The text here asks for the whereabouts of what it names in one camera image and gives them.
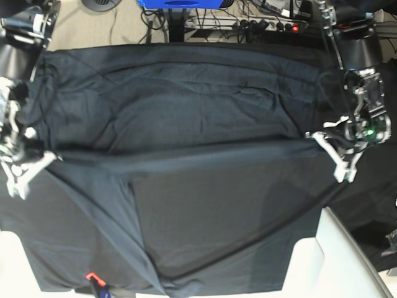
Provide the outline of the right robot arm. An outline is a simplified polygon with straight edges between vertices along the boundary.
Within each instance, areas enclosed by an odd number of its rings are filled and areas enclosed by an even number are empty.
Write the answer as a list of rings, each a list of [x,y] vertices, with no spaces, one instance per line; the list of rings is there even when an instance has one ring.
[[[19,116],[60,9],[60,1],[1,1],[1,167],[12,197],[26,199],[30,182],[58,159]]]

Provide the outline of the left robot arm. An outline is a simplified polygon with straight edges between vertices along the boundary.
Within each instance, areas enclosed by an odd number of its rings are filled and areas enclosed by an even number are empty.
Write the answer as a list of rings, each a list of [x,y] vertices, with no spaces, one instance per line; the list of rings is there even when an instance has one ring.
[[[317,5],[324,43],[333,47],[337,59],[336,81],[347,111],[306,136],[333,160],[335,180],[352,183],[364,151],[392,135],[383,80],[377,71],[383,59],[381,46],[372,12],[347,1],[318,1]]]

